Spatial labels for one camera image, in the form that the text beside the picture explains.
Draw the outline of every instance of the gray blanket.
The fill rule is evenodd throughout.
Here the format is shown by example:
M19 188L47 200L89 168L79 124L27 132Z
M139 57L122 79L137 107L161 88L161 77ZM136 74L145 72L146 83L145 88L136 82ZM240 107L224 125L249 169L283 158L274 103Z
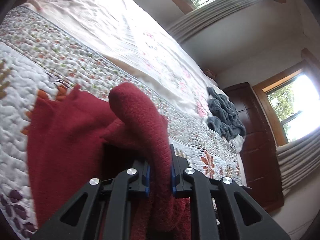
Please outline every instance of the gray blanket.
M211 96L208 106L213 115L207 120L208 127L220 136L224 136L227 141L238 134L245 136L245 127L239 120L235 105L228 101L225 95L216 93L212 87L208 87L208 93Z

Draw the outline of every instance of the bed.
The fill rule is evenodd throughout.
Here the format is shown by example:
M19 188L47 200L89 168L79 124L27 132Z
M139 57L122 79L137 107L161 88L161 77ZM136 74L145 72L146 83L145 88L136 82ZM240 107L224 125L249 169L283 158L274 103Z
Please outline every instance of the bed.
M107 100L131 82L168 119L176 154L206 176L245 184L239 152L210 130L207 87L224 94L163 28L132 0L29 0L0 26L0 209L21 239L37 230L26 165L39 91L57 99L76 84Z

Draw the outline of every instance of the red cloth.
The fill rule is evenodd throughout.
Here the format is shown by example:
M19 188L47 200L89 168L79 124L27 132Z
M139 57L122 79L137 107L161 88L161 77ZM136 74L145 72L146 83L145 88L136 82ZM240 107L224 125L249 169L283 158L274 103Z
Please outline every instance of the red cloth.
M126 151L104 150L104 144ZM38 98L27 152L39 226L89 179L102 174L111 178L115 170L128 168L122 155L126 152L132 157L137 153L144 156L151 166L150 198L137 203L131 239L145 239L148 226L174 230L176 239L191 238L189 201L171 194L167 121L133 84L113 88L109 103L78 87L62 102Z

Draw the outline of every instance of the wooden cabinet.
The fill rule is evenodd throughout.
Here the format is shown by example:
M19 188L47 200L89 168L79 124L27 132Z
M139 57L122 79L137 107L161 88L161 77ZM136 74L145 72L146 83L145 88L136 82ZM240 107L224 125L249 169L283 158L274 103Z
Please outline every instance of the wooden cabinet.
M249 83L223 90L234 103L247 135L240 156L251 196L268 212L284 204L276 144Z

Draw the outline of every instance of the white wall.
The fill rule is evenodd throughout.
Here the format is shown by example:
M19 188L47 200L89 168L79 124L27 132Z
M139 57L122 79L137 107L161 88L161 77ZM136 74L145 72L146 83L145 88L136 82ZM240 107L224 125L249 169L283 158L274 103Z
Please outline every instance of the white wall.
M320 28L316 18L303 0L295 0L301 15L303 33L314 41L320 41Z
M218 74L216 82L221 89L242 82L254 86L300 62L301 50L310 43L304 34L289 38Z

